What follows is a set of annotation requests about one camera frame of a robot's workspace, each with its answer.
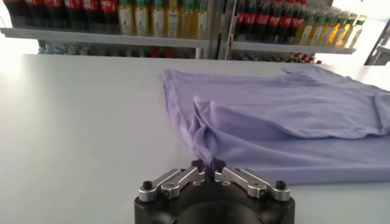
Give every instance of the black screw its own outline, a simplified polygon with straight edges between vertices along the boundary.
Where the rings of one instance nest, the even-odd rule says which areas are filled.
[[[287,187],[286,182],[284,182],[282,180],[276,181],[276,189],[284,190],[284,189],[286,189],[286,187]]]
[[[144,190],[147,190],[147,191],[151,190],[152,187],[153,187],[153,183],[150,180],[144,181],[142,183],[142,187],[143,187]]]

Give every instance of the white table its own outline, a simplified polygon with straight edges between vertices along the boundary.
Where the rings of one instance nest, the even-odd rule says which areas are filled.
[[[193,159],[164,68],[281,74],[281,63],[24,55],[0,66],[0,223],[133,223],[143,180]],[[389,69],[331,68],[390,89]],[[293,186],[297,224],[390,221],[390,183]]]

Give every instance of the coca-cola bottle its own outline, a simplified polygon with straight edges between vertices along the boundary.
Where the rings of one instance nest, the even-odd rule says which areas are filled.
[[[33,25],[29,7],[24,0],[3,0],[3,2],[10,13],[13,27],[28,27]]]
[[[104,15],[99,0],[82,0],[87,14],[88,29],[101,32],[104,30]]]
[[[269,19],[269,0],[258,0],[254,39],[264,40],[264,30]]]
[[[87,15],[83,9],[81,0],[64,0],[71,20],[71,28],[84,30],[87,28]]]
[[[273,41],[275,39],[275,31],[280,21],[282,13],[283,0],[274,0],[269,9],[269,19],[265,30],[265,40]]]
[[[244,18],[244,33],[246,34],[247,40],[253,39],[252,31],[256,21],[256,11],[256,0],[248,0]]]
[[[44,5],[44,0],[26,0],[26,3],[30,8],[34,25],[38,27],[49,26],[50,16],[48,9]]]
[[[286,40],[286,33],[290,26],[291,18],[294,14],[294,0],[287,0],[282,6],[282,13],[278,28],[275,32],[275,43],[284,43]]]
[[[110,33],[119,33],[118,0],[101,0],[106,29]]]
[[[292,14],[291,24],[287,29],[285,41],[288,44],[293,44],[296,33],[303,22],[303,16],[305,15],[305,6],[307,0],[296,0],[294,5],[294,13]]]
[[[246,8],[245,0],[238,0],[237,6],[236,6],[237,20],[236,20],[236,27],[234,30],[234,39],[237,39],[238,36],[243,32],[245,8]]]
[[[69,15],[63,0],[44,0],[44,4],[48,8],[52,27],[63,29],[69,26]]]

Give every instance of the metal shelf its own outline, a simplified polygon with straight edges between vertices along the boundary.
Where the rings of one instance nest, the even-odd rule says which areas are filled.
[[[128,44],[143,46],[167,47],[209,47],[208,40],[191,40],[163,37],[139,37],[125,35],[110,35],[101,33],[64,32],[38,29],[0,28],[1,33],[10,38],[38,39],[48,41],[102,43],[102,44]]]
[[[337,47],[322,47],[322,46],[301,46],[288,44],[267,44],[256,42],[239,42],[232,43],[232,50],[242,51],[272,51],[272,52],[301,52],[306,54],[352,54],[356,49],[352,48],[337,48]]]

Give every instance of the bottle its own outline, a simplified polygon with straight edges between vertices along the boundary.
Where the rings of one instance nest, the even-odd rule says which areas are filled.
[[[63,0],[44,0],[51,17],[49,25],[55,28],[64,29],[68,27],[68,12]]]
[[[192,38],[194,32],[193,17],[194,17],[194,2],[193,0],[186,0],[185,11],[183,14],[183,37]]]
[[[280,21],[280,14],[282,13],[282,3],[283,0],[274,0],[271,3],[268,23],[266,25],[266,30],[264,31],[266,41],[275,40],[275,31]]]
[[[145,0],[136,0],[135,9],[135,24],[136,34],[138,36],[146,36],[148,34],[149,18],[147,15],[147,7],[145,6]]]
[[[133,7],[129,0],[120,0],[118,13],[121,33],[131,35],[133,32]]]
[[[317,11],[316,18],[313,23],[313,28],[311,29],[307,42],[304,44],[312,46],[317,44],[319,36],[322,33],[322,29],[324,28],[326,12],[327,10],[325,7],[322,7],[322,9]]]
[[[74,30],[87,29],[87,14],[85,14],[81,0],[64,0],[64,3],[68,9],[71,28]]]
[[[309,34],[311,32],[312,23],[314,21],[314,14],[316,11],[311,8],[306,9],[306,15],[305,15],[305,21],[300,25],[297,35],[294,39],[294,44],[302,45],[303,43],[306,43],[307,38],[309,37]]]
[[[292,20],[291,20],[290,26],[287,29],[287,33],[286,33],[286,40],[285,41],[288,44],[294,43],[297,31],[303,22],[303,17],[305,15],[306,3],[307,3],[307,0],[296,0],[296,3],[294,5],[294,13],[292,15]]]
[[[237,19],[236,26],[234,30],[234,39],[237,39],[241,35],[244,28],[244,18],[245,18],[245,0],[238,0],[237,2]]]
[[[269,0],[258,0],[256,22],[254,25],[255,40],[264,40],[264,30],[269,19]]]
[[[256,21],[257,3],[255,0],[248,0],[244,18],[244,33],[247,40],[253,39],[252,29]]]
[[[346,24],[344,25],[343,33],[337,39],[336,47],[344,47],[344,45],[346,45],[346,42],[352,33],[353,24],[355,23],[355,20],[357,19],[357,17],[358,17],[358,15],[356,13],[350,14],[349,18],[347,19]]]
[[[294,14],[294,0],[287,0],[282,5],[282,12],[280,14],[280,21],[275,31],[275,43],[284,43],[288,27],[291,23],[291,18]]]
[[[327,12],[325,23],[323,25],[322,32],[319,35],[316,45],[325,46],[327,40],[329,39],[330,34],[332,33],[333,23],[337,19],[337,14],[338,14],[337,11],[333,9],[330,9]]]
[[[104,15],[99,0],[82,0],[87,14],[88,30],[101,32],[104,30]]]
[[[197,39],[204,40],[207,37],[207,1],[199,3],[199,13],[197,15]]]
[[[344,32],[343,25],[347,21],[348,16],[349,16],[349,12],[347,12],[347,11],[343,11],[341,13],[341,15],[337,19],[335,25],[333,25],[329,39],[327,40],[327,43],[325,44],[326,46],[333,46],[333,47],[336,46],[336,42],[337,42],[338,38]]]
[[[168,10],[168,37],[177,38],[179,25],[179,11],[177,10],[177,0],[169,0]]]
[[[119,33],[118,0],[101,0],[106,29],[109,33]]]
[[[162,0],[154,0],[154,9],[152,16],[152,31],[155,37],[164,36],[164,8]]]
[[[356,22],[355,27],[353,27],[352,33],[349,36],[349,38],[346,42],[346,45],[344,47],[353,48],[355,46],[356,42],[358,41],[358,39],[360,37],[361,32],[363,31],[363,24],[366,21],[366,19],[367,19],[367,16],[365,16],[365,15],[359,16],[358,21]]]

